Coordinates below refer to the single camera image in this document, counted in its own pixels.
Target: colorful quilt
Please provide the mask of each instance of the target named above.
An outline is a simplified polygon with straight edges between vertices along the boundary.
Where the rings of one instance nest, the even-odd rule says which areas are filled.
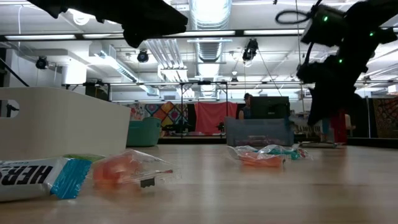
[[[131,121],[142,120],[146,117],[155,117],[162,120],[162,127],[169,124],[178,124],[180,120],[184,123],[188,122],[188,107],[187,105],[173,104],[166,102],[164,104],[144,104],[133,103],[127,105],[131,108]]]
[[[398,138],[398,97],[373,99],[379,138]]]

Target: black monitor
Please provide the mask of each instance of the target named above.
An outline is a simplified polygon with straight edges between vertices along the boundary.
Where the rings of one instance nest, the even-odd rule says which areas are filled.
[[[251,119],[281,119],[290,116],[287,96],[252,96]]]

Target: ceiling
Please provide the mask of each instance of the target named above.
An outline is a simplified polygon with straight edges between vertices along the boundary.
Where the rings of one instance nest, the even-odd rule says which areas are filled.
[[[105,22],[100,24],[95,19],[90,19],[89,23],[78,26],[73,21],[73,15],[69,12],[62,14],[58,19],[53,19],[46,12],[32,6],[3,5],[0,1],[0,34],[44,34],[44,33],[101,33],[123,31],[119,24],[110,24]],[[336,5],[336,8],[347,10],[350,2],[324,0],[323,3]],[[308,11],[315,1],[298,0],[299,10]],[[173,0],[172,6],[177,8],[188,7],[186,0]],[[297,26],[282,26],[275,23],[276,14],[284,9],[295,9],[295,1],[279,1],[273,5],[272,1],[233,1],[231,16],[229,18],[229,29],[295,29]],[[181,11],[189,17],[189,11]],[[286,19],[295,20],[295,16],[286,17]],[[398,16],[391,19],[385,26],[395,26],[398,24]],[[300,24],[299,28],[305,28],[306,24]],[[245,67],[241,60],[241,53],[247,45],[249,38],[233,37],[229,38],[232,42],[224,43],[223,61],[220,65],[220,73],[217,80],[230,80],[232,71],[236,71],[239,81],[269,81],[269,73],[276,81],[291,80],[295,76],[297,65],[303,60],[302,56],[307,51],[307,45],[298,44],[297,37],[258,37],[259,51],[250,67]],[[197,77],[197,62],[195,46],[187,42],[188,39],[177,39],[177,44],[182,55],[183,63],[187,66],[188,78]],[[114,69],[105,65],[94,63],[90,60],[88,47],[91,41],[53,41],[53,42],[21,42],[21,45],[30,49],[66,49],[82,57],[88,62],[88,77],[103,78],[120,82],[121,75]],[[136,60],[139,49],[146,49],[145,44],[141,44],[139,49],[134,49],[124,40],[102,40],[103,45],[111,44],[117,51],[118,59],[124,62],[129,69],[134,71],[140,80],[145,82],[159,82],[157,76],[158,63],[150,54],[150,60],[147,63],[138,63]],[[376,50],[376,58],[380,55],[398,49],[398,42],[381,45]],[[323,60],[328,54],[333,53],[334,49],[323,46],[314,46],[311,57],[314,60]],[[374,72],[391,65],[395,65],[398,53],[389,54],[372,61],[368,67],[368,72]],[[398,72],[391,72],[379,76],[378,80],[388,80],[397,78]],[[254,88],[250,86],[236,86],[235,88]],[[372,90],[385,88],[384,85],[374,86]],[[116,91],[142,91],[139,88],[118,88]]]

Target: fabric banner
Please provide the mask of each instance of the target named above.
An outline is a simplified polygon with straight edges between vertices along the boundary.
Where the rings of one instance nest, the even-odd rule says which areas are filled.
[[[379,138],[398,138],[398,97],[373,99]]]
[[[224,121],[227,103],[195,103],[195,111],[197,114],[196,131],[201,133],[220,133],[217,126]],[[236,103],[228,102],[228,116],[235,118]]]
[[[168,124],[178,124],[181,120],[183,123],[188,122],[187,105],[181,107],[181,104],[174,105],[172,102],[166,102],[164,104],[133,103],[126,106],[131,108],[131,121],[155,117],[162,120],[162,127]]]

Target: desk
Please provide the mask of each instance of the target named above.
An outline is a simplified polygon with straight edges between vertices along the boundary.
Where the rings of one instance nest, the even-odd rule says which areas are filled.
[[[183,178],[139,193],[85,185],[75,200],[0,203],[13,223],[396,223],[398,151],[309,149],[285,169],[240,167],[225,146],[141,149],[182,168]]]

